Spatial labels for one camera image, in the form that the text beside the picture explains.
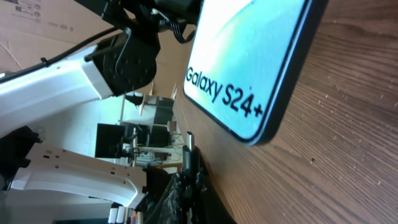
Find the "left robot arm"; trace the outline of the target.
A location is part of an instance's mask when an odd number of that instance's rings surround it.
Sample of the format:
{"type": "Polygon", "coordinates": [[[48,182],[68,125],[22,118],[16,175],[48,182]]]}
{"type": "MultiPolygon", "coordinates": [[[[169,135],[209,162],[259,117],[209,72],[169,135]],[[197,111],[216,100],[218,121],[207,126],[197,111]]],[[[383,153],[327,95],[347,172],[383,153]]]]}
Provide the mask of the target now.
{"type": "Polygon", "coordinates": [[[157,72],[159,33],[181,44],[200,1],[82,1],[110,24],[37,65],[1,75],[1,190],[50,190],[137,207],[148,189],[143,168],[71,152],[41,140],[30,123],[148,85],[157,72]]]}

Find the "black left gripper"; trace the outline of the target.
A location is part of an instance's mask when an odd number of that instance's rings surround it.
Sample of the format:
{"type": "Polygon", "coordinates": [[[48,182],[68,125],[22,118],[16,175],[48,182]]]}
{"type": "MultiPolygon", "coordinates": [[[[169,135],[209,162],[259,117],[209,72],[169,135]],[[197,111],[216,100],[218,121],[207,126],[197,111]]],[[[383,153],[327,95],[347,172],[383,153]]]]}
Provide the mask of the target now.
{"type": "Polygon", "coordinates": [[[186,44],[195,31],[183,36],[186,27],[197,25],[203,0],[76,0],[76,2],[114,27],[141,29],[148,33],[172,31],[176,40],[186,44]]]}

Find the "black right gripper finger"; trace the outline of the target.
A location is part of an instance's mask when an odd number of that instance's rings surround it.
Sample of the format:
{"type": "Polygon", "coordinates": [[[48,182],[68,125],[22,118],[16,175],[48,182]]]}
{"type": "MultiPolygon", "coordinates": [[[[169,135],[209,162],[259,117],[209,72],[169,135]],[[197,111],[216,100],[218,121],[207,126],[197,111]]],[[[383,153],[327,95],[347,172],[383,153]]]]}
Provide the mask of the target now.
{"type": "Polygon", "coordinates": [[[144,224],[203,223],[202,190],[201,180],[173,174],[155,208],[144,217],[144,224]]]}

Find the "Samsung Galaxy smartphone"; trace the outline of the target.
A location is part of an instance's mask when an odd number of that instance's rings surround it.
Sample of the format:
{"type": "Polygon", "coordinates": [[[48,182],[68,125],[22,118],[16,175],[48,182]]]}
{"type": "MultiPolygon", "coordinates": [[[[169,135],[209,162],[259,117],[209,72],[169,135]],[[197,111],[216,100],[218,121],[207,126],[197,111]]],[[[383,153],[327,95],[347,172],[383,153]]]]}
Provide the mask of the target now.
{"type": "Polygon", "coordinates": [[[326,0],[207,0],[184,95],[239,142],[269,142],[289,104],[326,0]]]}

